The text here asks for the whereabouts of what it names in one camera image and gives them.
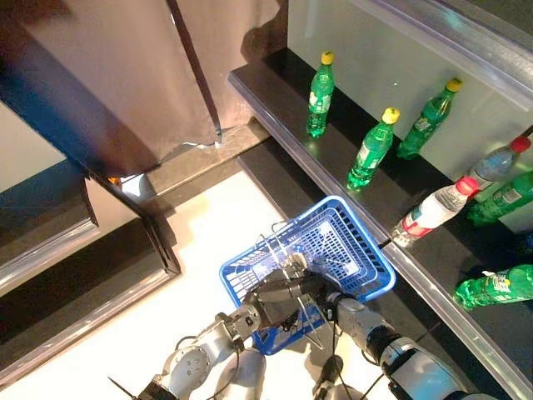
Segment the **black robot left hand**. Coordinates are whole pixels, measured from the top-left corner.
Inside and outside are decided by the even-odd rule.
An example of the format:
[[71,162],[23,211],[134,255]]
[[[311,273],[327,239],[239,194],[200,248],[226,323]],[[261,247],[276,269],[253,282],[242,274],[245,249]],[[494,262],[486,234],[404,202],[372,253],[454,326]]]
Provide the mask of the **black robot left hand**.
[[274,269],[247,292],[242,303],[255,309],[259,330],[278,327],[298,310],[299,298],[315,292],[318,286],[313,272],[287,277],[282,269]]

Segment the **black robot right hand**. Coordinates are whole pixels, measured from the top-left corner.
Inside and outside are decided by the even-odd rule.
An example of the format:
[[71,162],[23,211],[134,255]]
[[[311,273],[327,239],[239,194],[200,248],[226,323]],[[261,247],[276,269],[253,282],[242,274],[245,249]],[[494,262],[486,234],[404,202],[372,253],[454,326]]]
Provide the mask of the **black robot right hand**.
[[342,289],[340,282],[328,271],[329,267],[323,257],[309,261],[302,252],[290,254],[291,295],[294,298],[309,296],[320,308],[328,303],[334,303],[334,299],[342,293]]

